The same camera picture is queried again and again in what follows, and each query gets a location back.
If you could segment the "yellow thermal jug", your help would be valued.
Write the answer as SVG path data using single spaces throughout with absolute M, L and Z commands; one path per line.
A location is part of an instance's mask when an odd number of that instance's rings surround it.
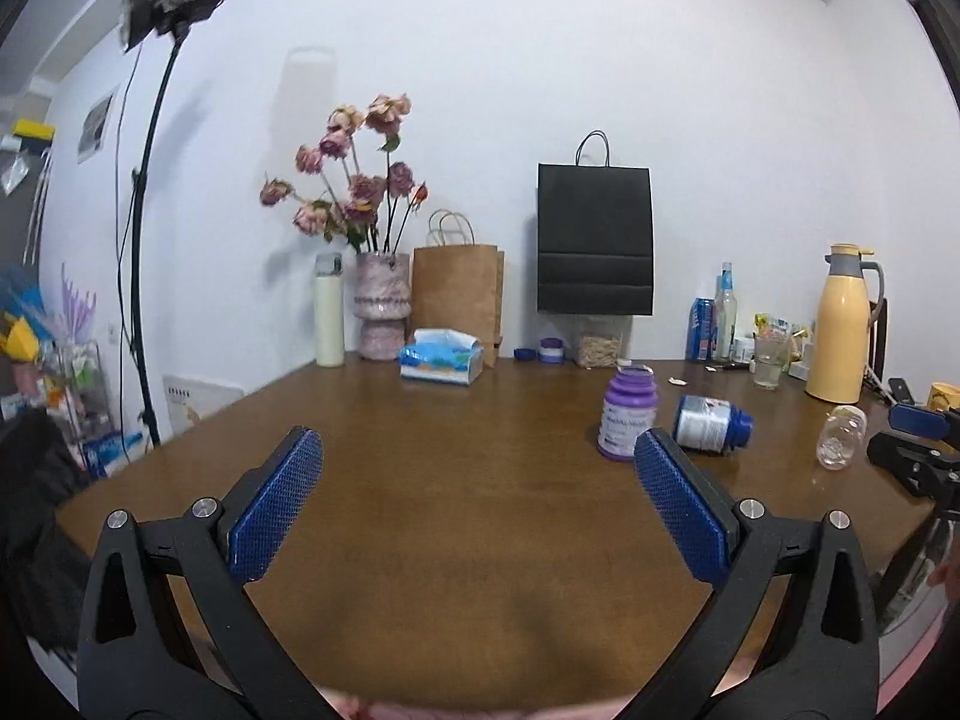
M 856 405 L 867 369 L 869 335 L 885 299 L 885 275 L 874 252 L 833 244 L 818 301 L 814 352 L 805 393 L 832 405 Z

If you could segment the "clear plastic jar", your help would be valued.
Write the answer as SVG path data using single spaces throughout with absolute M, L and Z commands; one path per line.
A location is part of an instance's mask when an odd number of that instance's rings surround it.
M 867 415 L 859 406 L 838 405 L 825 419 L 815 455 L 828 472 L 839 472 L 853 463 L 866 440 Z

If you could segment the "pink textured vase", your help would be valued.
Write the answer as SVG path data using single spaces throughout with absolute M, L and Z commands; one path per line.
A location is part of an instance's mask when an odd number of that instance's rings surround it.
M 359 254 L 353 312 L 359 320 L 359 355 L 391 362 L 407 343 L 412 313 L 409 254 Z

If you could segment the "clear glass bottle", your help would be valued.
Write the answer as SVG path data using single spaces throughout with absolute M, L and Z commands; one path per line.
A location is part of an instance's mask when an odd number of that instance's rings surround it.
M 734 268 L 724 262 L 718 278 L 715 305 L 713 305 L 713 330 L 711 330 L 711 359 L 721 364 L 731 360 L 732 344 L 736 338 L 737 300 L 734 293 Z

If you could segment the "black paper bag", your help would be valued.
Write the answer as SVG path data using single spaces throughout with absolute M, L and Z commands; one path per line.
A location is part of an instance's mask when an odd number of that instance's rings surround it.
M 606 151 L 586 166 L 537 171 L 535 297 L 544 314 L 636 317 L 654 312 L 651 172 L 615 166 Z

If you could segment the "purple supplement bottle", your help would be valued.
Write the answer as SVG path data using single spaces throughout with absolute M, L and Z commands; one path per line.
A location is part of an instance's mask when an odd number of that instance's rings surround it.
M 597 449 L 610 460 L 631 461 L 636 440 L 658 416 L 656 374 L 640 362 L 622 362 L 607 384 Z

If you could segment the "dried pink flowers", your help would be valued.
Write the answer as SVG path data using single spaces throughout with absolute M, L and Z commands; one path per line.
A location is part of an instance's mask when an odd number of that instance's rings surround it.
M 363 109 L 337 106 L 322 137 L 293 158 L 296 174 L 316 179 L 319 190 L 308 195 L 268 177 L 259 203 L 290 205 L 291 224 L 309 238 L 342 241 L 357 254 L 397 254 L 410 218 L 430 198 L 428 184 L 397 158 L 410 112 L 405 93 L 379 94 Z

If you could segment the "snack packets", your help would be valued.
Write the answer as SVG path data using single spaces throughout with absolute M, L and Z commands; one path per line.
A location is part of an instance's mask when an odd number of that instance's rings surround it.
M 809 325 L 789 322 L 771 314 L 754 315 L 754 333 L 755 337 L 762 340 L 784 341 L 791 361 L 799 361 L 804 356 L 805 343 L 811 339 Z

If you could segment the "cream thermos bottle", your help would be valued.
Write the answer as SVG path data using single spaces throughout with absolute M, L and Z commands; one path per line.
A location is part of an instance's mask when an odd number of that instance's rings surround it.
M 320 367 L 345 362 L 343 262 L 340 252 L 320 254 L 314 263 L 314 356 Z

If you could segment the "blue drink can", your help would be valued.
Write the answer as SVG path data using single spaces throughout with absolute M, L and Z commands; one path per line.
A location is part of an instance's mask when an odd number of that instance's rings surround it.
M 715 310 L 715 301 L 711 298 L 697 298 L 693 301 L 686 324 L 685 359 L 687 361 L 706 362 L 711 359 L 713 310 Z

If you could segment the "purple white small jar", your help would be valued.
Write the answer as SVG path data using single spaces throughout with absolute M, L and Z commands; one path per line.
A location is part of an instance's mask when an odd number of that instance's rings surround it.
M 542 338 L 539 343 L 539 361 L 544 364 L 563 364 L 566 359 L 565 342 L 561 338 Z

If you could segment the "brown paper bag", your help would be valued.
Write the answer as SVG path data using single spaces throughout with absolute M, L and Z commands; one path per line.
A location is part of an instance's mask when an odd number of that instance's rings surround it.
M 477 338 L 483 364 L 493 369 L 503 341 L 505 270 L 505 252 L 480 244 L 466 215 L 434 210 L 427 243 L 413 251 L 410 327 Z

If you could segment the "drinking glass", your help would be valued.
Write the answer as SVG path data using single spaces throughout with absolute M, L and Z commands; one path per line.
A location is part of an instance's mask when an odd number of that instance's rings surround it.
M 770 333 L 755 337 L 754 384 L 763 390 L 776 390 L 784 367 L 788 366 L 789 340 L 786 335 Z

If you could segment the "blue supplement bottle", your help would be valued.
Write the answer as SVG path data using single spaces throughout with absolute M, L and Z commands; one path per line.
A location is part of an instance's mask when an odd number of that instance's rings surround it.
M 730 401 L 683 395 L 675 413 L 672 439 L 684 449 L 726 455 L 745 449 L 754 433 L 754 418 Z

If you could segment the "clear container with grains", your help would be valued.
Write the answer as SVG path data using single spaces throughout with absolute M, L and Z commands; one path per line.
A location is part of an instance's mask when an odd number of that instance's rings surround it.
M 574 362 L 583 369 L 610 369 L 619 364 L 630 335 L 624 316 L 584 316 L 576 320 Z

